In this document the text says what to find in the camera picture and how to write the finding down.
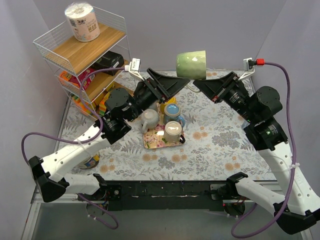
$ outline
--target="yellow cup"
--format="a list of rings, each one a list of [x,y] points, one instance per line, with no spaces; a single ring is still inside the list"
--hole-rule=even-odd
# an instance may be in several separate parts
[[[165,113],[165,107],[166,107],[168,104],[177,104],[176,97],[174,96],[174,97],[170,98],[167,102],[160,104],[160,111],[161,111],[163,114]]]

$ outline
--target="red snack box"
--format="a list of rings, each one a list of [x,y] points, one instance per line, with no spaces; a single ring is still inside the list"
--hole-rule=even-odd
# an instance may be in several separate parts
[[[95,70],[93,68],[88,68],[87,70],[85,70],[83,73],[81,73],[79,75],[79,80],[82,82],[83,79],[85,79],[85,77],[94,72]],[[87,80],[86,82],[83,84],[83,88],[84,90],[86,90],[88,87],[89,87],[89,84],[92,82],[92,80],[94,79],[95,75],[91,75]],[[75,85],[76,87],[80,88],[80,84],[77,80],[77,78],[73,75],[71,75],[70,73],[66,72],[66,71],[63,71],[61,74],[60,74],[60,78],[63,79],[63,80],[66,80],[70,83],[72,83],[73,85]]]

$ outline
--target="black package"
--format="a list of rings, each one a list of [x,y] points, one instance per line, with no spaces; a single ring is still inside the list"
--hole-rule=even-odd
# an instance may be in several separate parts
[[[91,68],[95,70],[108,69],[108,68],[121,68],[125,64],[124,58],[121,54],[115,53],[113,51],[106,52],[102,57],[100,57]],[[108,71],[106,74],[111,76],[116,75],[117,71]]]

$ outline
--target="paper towel roll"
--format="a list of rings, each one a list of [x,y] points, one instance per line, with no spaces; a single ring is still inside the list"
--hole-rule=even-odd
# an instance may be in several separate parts
[[[89,3],[74,2],[65,9],[64,14],[77,40],[90,42],[99,36],[95,10]]]

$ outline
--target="green cup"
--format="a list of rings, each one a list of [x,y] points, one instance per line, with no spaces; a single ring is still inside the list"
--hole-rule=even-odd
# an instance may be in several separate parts
[[[179,53],[176,56],[175,70],[177,77],[180,78],[206,79],[206,51]]]

